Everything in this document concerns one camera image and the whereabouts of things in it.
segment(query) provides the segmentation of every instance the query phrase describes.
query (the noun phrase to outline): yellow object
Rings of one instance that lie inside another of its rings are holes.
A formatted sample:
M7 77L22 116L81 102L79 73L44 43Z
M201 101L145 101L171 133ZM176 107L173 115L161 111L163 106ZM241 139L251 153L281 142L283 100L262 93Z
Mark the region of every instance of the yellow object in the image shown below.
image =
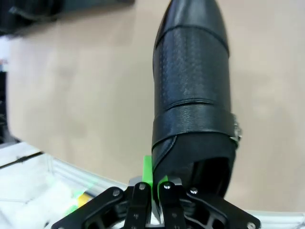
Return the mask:
M82 194L78 197L78 207L80 208L81 206L83 206L84 204L88 203L90 200L92 199L92 197L88 196L87 194Z

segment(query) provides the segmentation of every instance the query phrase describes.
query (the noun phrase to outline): screw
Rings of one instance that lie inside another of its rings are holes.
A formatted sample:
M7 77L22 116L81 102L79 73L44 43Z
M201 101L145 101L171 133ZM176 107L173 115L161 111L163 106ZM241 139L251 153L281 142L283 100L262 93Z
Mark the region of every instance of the screw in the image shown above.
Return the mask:
M255 229L255 228L256 228L256 226L255 226L255 224L254 224L254 223L252 223L252 222L248 222L248 224L247 224L247 228L248 228L248 229Z
M190 192L191 192L192 194L197 194L197 193L198 193L198 189L196 189L195 187L192 187L192 188L190 189Z
M116 189L116 190L113 191L113 194L112 194L112 195L113 195L114 197L117 197L119 194L120 194L120 191L119 191L118 189Z
M170 183L164 184L164 188L165 188L165 189L170 189L170 188L171 188L171 184L170 184Z
M146 185L145 185L144 183L141 183L140 186L139 186L139 189L140 189L140 190L144 190L145 187L146 187Z

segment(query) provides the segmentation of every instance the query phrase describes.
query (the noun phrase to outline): cable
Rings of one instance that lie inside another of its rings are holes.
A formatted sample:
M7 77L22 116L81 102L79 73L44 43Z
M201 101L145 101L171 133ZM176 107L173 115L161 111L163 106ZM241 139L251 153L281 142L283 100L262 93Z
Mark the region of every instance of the cable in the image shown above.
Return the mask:
M32 159L32 158L34 158L34 157L37 157L37 156L40 156L40 155L43 155L43 154L44 154L43 152L38 152L38 153L29 155L29 156L20 157L20 158L18 158L16 161L13 161L13 162L10 162L10 163L8 163L8 164L5 164L5 165L0 166L0 169L3 169L3 168L6 168L6 167L9 167L9 166L12 166L12 165L17 164L17 163L25 162L25 161L27 161L27 160L29 160L29 159Z

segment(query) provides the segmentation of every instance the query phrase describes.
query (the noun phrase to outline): beige wall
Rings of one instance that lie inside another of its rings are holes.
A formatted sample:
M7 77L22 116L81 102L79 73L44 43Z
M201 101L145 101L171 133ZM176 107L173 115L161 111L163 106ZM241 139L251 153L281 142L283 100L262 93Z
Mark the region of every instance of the beige wall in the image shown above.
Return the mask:
M152 52L165 0L93 10L12 41L9 122L30 144L127 183L150 154ZM305 211L305 1L219 0L244 137L226 198Z

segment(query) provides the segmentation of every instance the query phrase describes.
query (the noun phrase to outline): black object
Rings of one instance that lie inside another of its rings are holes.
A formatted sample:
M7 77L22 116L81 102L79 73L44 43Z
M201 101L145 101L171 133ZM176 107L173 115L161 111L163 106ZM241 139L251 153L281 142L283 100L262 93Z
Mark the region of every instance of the black object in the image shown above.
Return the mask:
M19 34L37 24L54 21L62 14L95 6L133 4L135 0L0 0L0 36Z
M259 229L260 221L221 197L193 187L164 182L159 186L164 224L148 225L151 187L137 183L125 191L111 187L52 225L52 229L105 229L125 220L124 229Z
M237 148L228 58L215 0L172 0L153 54L155 184L173 175L225 195Z
M22 162L25 162L27 160L30 160L34 157L37 157L37 156L40 156L40 155L43 155L43 152L38 152L38 153L35 153L35 154L31 154L29 156L23 156L23 157L20 157L18 158L16 161L13 161L13 162L10 162L10 163L7 163L5 165L2 165L0 166L0 169L3 169L3 168L6 168L6 167L9 167L9 166L12 166L14 164L17 164L17 163L22 163Z
M1 144L13 144L19 142L18 139L10 135L7 123L6 109L6 72L0 72L0 146Z

